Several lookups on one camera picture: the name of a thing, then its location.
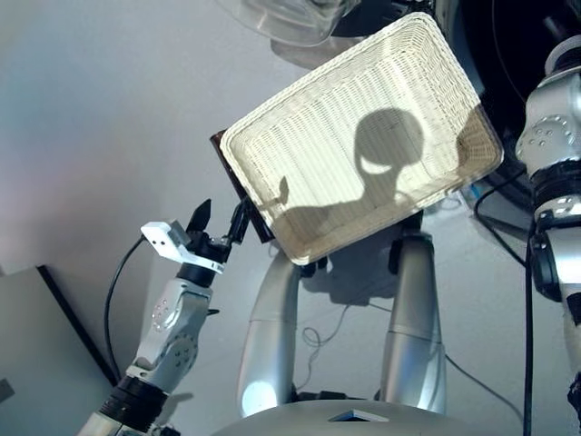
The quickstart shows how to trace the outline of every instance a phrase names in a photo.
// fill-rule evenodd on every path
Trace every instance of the white bracket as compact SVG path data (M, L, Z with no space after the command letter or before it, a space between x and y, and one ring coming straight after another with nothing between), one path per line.
M166 259L201 266L218 274L224 272L223 263L217 263L188 252L185 246L190 242L190 237L177 221L171 224L165 222L147 223L142 227L142 233L155 251Z

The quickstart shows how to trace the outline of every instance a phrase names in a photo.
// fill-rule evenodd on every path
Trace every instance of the black wire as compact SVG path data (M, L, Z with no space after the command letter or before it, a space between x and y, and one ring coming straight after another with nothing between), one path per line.
M388 309L388 308L383 307L383 306L379 306L378 304L374 304L372 302L369 303L369 306L375 307L376 309L380 309L381 311L384 311L384 312L391 312L391 309ZM343 309L343 312L341 313L341 316L339 317L339 321L337 322L337 326L333 330L333 333L331 333L325 339L321 339L319 332L317 332L317 330L315 330L313 327L305 327L304 329L302 329L302 340L305 342L306 345L310 346L311 348L314 348L315 350L311 353L309 360L307 362L307 370L308 370L307 377L306 377L305 381L297 388L297 390L302 389L305 385L307 385L310 382L310 377L312 375L312 365L313 365L314 361L317 359L317 357L319 356L320 349L324 345L328 344L337 335L341 325L343 324L343 319L345 318L345 312L349 309L349 307L350 307L350 305L345 306L345 308ZM313 334L314 339L309 337L308 332L311 332ZM523 421L523 414L520 412L518 407L513 402L511 402L506 397L502 396L501 394L496 392L494 389L487 386L484 382L480 381L475 376L470 374L468 371L463 369L460 365L458 365L456 362L454 362L454 360L448 354L446 354L446 359L462 375L468 377L471 381L476 383L478 386L480 386L486 392L491 394L493 397L502 401L512 412L514 412L516 414L519 421L521 421L521 422Z
M531 223L528 232L527 266L525 276L525 400L523 418L523 436L531 435L532 404L533 404L533 279L531 271L530 239L535 234L535 220Z
M515 252L512 247L510 245L508 245L508 243L502 239L502 237L500 237L500 235L497 233L496 230L494 230L494 228L492 227L492 225L490 225L490 223L484 219L482 216L480 216L480 205L493 193L495 193L496 191L498 191L499 189L504 188L505 186L507 186L510 183L513 183L518 177L520 177L521 175L523 175L525 173L525 170L521 170L518 173L516 173L515 175L513 175L512 177L506 179L503 183L498 184L496 186L494 186L492 189L490 189L488 192L484 193L480 198L478 198L478 200L476 201L476 204L474 205L474 216L476 216L476 219L478 220L479 223L481 223L482 225L484 225L484 227L486 227L486 229L490 232L490 234L492 234L494 236L494 238L498 241L498 243L502 246L502 248L504 248L508 254L510 254L512 256L512 258L517 261L518 263L520 263L522 266L526 266L525 261L517 254L517 252Z
M456 362L454 362L452 360L452 358L449 356L449 354L446 354L446 359L448 360L448 362L450 362L450 364L456 368L462 375L468 377L471 381L473 381L475 384L477 384L478 386L480 386L482 389L484 389L486 392L488 392L490 395L492 395L493 397L495 397L497 400L500 400L502 402L504 402L504 404L512 411L515 413L515 415L517 416L519 421L523 421L524 420L524 416L523 414L520 412L520 410L518 409L518 407L513 404L510 400L508 400L507 398L503 397L502 395L500 395L498 392L496 392L495 390L493 390L492 388L488 387L486 384L484 384L482 381L480 381L479 379L477 379L476 377L474 377L472 374L470 374L469 372L467 372L466 370L464 370L460 365L458 365Z
M115 285L117 284L117 280L119 280L119 276L121 275L121 271L123 267L127 263L127 260L131 257L133 252L139 247L139 245L145 241L145 237L143 235L137 240L136 243L129 249L129 251L125 254L122 260L119 262L117 266L117 270L113 275L113 279L111 280L111 284L109 285L109 291L107 292L107 297L105 298L105 307L103 313L103 328L104 328L104 336L105 336L105 346L107 347L107 357L109 358L109 362L111 363L111 369L117 381L121 380L121 373L119 372L119 367L117 366L117 361L115 360L115 355L113 354L113 346L111 345L111 334L109 332L109 312L111 311L111 299L113 298L113 292L115 291Z
M492 0L490 7L492 9L491 10L491 14L492 14L492 39L494 40L494 48L497 51L498 61L500 62L500 66L502 67L502 71L504 71L505 76L507 77L507 80L510 83L510 86L512 86L512 89L518 95L518 98L520 98L520 100L523 103L526 103L527 100L525 100L525 97L523 97L523 95L520 93L520 91L518 91L517 86L515 85L515 83L512 80L512 77L510 77L510 74L508 73L508 69L507 69L505 61L502 57L502 54L500 53L500 46L498 45L498 37L497 37L497 11L495 8L495 0Z

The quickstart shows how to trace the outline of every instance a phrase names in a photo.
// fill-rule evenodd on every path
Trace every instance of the wicker basket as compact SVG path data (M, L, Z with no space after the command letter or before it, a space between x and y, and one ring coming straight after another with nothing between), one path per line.
M296 264L494 170L502 149L436 23L411 14L233 125L222 152Z

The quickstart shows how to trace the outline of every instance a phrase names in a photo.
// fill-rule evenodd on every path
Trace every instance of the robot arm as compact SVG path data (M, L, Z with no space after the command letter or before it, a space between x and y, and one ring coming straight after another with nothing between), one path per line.
M547 77L527 99L517 156L533 185L537 230L530 240L535 285L562 302L571 368L569 400L581 418L581 35L547 58Z
M222 273L231 245L241 243L249 222L246 201L236 208L231 229L220 239L204 231L210 201L194 212L184 231L177 223L148 223L142 233L162 257L182 264L155 304L152 326L125 376L78 436L146 434L167 397L192 368L198 334L208 315L210 288Z

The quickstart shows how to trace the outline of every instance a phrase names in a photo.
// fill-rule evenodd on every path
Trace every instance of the gray floor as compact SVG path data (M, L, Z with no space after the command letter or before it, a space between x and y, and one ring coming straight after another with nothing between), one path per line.
M446 200L427 216L425 229L433 234L442 328L448 354L465 370L513 401L522 403L524 360L524 274L501 248L480 231L471 212L458 200ZM350 307L337 335L320 351L304 391L344 391L371 398L379 387L381 354L394 278L379 265L387 258L391 232L372 236L340 254L339 260L315 284L304 281L300 291L295 382L307 377L312 348L301 339L304 327L321 338L332 333L345 304ZM252 247L266 253L268 247ZM272 256L270 249L267 256ZM358 254L367 253L365 262ZM341 258L353 260L349 267ZM266 264L237 271L235 253L228 276L237 277L237 289L223 289L216 281L213 306L222 310L202 331L200 357L178 392L193 398L178 405L171 418L184 434L209 434L237 419L234 402L241 347L256 287ZM343 265L338 271L336 265ZM375 273L369 273L373 265ZM367 277L350 281L349 277ZM562 337L561 308L535 297L535 434L575 434L576 419L566 404L569 384ZM519 434L516 415L474 382L448 366L448 413L473 423L488 434Z

